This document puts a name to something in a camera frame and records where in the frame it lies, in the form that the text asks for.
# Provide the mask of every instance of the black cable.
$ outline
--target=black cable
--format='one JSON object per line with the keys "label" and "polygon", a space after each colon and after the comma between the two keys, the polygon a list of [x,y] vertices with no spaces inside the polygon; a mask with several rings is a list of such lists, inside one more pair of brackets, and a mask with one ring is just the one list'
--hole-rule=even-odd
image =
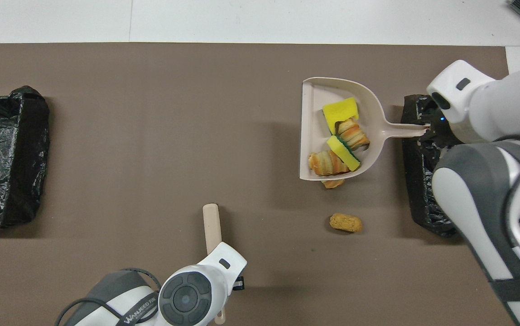
{"label": "black cable", "polygon": [[74,306],[78,305],[79,303],[81,302],[92,302],[92,303],[96,303],[97,305],[107,309],[107,311],[109,311],[110,313],[112,313],[115,317],[117,317],[118,319],[121,319],[123,316],[120,315],[117,311],[115,311],[115,309],[111,308],[111,306],[109,306],[105,301],[103,300],[99,300],[99,299],[95,299],[94,297],[83,297],[82,299],[78,299],[78,300],[75,300],[73,302],[70,303],[70,305],[68,305],[65,309],[63,309],[63,311],[61,312],[61,314],[59,314],[59,318],[57,318],[57,321],[55,322],[55,326],[59,326],[59,323],[61,322],[61,319],[63,319],[63,316],[65,316],[65,314]]}
{"label": "black cable", "polygon": [[[124,268],[122,270],[129,270],[129,271],[132,271],[132,272],[138,272],[138,273],[145,274],[145,275],[149,276],[149,278],[152,279],[153,282],[157,285],[157,291],[156,292],[159,292],[159,290],[161,289],[161,283],[159,283],[159,281],[157,280],[157,277],[155,277],[155,275],[153,275],[152,273],[146,271],[145,269],[141,269],[141,268]],[[156,305],[155,306],[155,310],[153,310],[152,313],[150,313],[148,316],[146,316],[144,318],[141,318],[140,320],[137,321],[137,323],[141,324],[142,322],[150,320],[151,318],[153,318],[153,316],[155,316],[155,314],[157,313],[158,309],[159,309],[159,307]]]}
{"label": "black cable", "polygon": [[495,139],[494,142],[501,142],[502,140],[517,140],[520,142],[519,134],[509,134],[508,136],[502,136],[498,139]]}
{"label": "black cable", "polygon": [[161,283],[159,283],[157,278],[152,273],[146,271],[145,269],[141,269],[141,268],[124,268],[122,270],[130,270],[132,272],[138,272],[138,273],[145,274],[145,275],[149,276],[149,278],[152,279],[153,282],[155,282],[155,285],[157,285],[157,292],[159,292],[159,289],[161,289]]}
{"label": "black cable", "polygon": [[157,313],[157,310],[158,309],[157,309],[157,305],[156,305],[155,310],[153,310],[153,313],[150,313],[149,316],[147,316],[147,317],[141,318],[140,320],[137,321],[137,323],[141,324],[142,322],[150,320],[151,318],[153,318],[153,316],[155,316],[155,314]]}
{"label": "black cable", "polygon": [[508,190],[508,193],[506,194],[506,197],[504,198],[504,202],[502,204],[502,214],[504,214],[504,219],[508,219],[509,211],[510,211],[510,202],[512,202],[513,197],[515,195],[515,192],[517,191],[518,187],[520,186],[520,173],[515,177],[515,181]]}

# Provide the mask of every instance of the white floor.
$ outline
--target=white floor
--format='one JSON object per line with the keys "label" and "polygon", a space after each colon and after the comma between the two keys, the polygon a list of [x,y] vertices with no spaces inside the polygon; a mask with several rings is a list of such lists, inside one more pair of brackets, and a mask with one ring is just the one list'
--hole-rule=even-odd
{"label": "white floor", "polygon": [[505,0],[0,0],[0,43],[372,43],[506,46]]}

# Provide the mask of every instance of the black garbage bag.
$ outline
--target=black garbage bag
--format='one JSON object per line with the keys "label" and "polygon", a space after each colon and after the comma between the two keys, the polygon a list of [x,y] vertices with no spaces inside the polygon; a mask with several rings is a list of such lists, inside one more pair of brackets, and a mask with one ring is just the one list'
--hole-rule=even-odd
{"label": "black garbage bag", "polygon": [[450,238],[457,231],[433,196],[431,179],[442,151],[461,141],[451,132],[449,123],[429,95],[406,96],[401,123],[431,125],[423,136],[401,141],[411,217],[425,229]]}
{"label": "black garbage bag", "polygon": [[29,86],[0,96],[0,229],[32,221],[47,174],[49,110]]}

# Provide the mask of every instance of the yellow sponge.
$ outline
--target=yellow sponge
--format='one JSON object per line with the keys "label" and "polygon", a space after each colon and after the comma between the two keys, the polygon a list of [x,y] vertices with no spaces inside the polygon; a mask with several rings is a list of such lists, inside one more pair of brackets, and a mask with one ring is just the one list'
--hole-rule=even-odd
{"label": "yellow sponge", "polygon": [[328,146],[332,151],[349,167],[349,170],[354,171],[361,162],[351,153],[351,151],[343,144],[337,136],[331,136],[327,140]]}
{"label": "yellow sponge", "polygon": [[336,134],[335,124],[337,122],[342,122],[351,117],[359,119],[357,102],[354,97],[323,106],[323,113],[331,134]]}

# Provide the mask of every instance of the pastry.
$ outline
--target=pastry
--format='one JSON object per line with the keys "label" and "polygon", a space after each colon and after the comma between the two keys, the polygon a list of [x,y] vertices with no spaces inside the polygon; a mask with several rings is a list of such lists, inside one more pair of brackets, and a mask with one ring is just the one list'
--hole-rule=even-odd
{"label": "pastry", "polygon": [[360,146],[369,144],[367,136],[354,118],[348,118],[338,124],[337,134],[353,151]]}
{"label": "pastry", "polygon": [[360,232],[363,229],[363,222],[356,216],[335,213],[331,216],[330,225],[337,230],[349,232]]}
{"label": "pastry", "polygon": [[345,179],[321,181],[326,189],[332,189],[345,183]]}
{"label": "pastry", "polygon": [[310,153],[308,155],[308,167],[320,176],[338,175],[349,171],[349,167],[330,150]]}

